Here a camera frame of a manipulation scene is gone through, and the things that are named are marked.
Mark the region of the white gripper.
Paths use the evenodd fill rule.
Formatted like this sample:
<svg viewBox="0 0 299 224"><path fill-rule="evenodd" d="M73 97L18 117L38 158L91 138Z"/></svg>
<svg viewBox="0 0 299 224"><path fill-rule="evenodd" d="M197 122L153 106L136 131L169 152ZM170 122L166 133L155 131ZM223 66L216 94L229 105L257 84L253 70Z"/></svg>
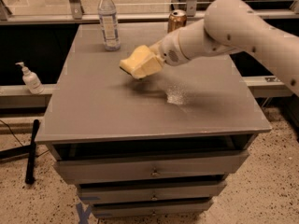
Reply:
<svg viewBox="0 0 299 224"><path fill-rule="evenodd" d="M171 66L187 63L189 59L180 48L179 33L180 30L177 29L150 47L145 45L137 47L127 59L122 61L122 64L133 67L132 76L141 79L161 71L164 63Z"/></svg>

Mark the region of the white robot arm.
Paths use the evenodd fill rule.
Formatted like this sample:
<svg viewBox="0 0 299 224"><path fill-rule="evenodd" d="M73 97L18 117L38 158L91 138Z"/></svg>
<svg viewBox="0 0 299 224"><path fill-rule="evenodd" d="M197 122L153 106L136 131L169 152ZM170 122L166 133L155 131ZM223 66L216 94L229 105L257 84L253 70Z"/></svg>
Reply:
<svg viewBox="0 0 299 224"><path fill-rule="evenodd" d="M215 0L203 19L168 33L157 43L137 47L120 61L135 79L164 65L178 66L199 57L244 51L299 95L299 37L266 21L241 0Z"/></svg>

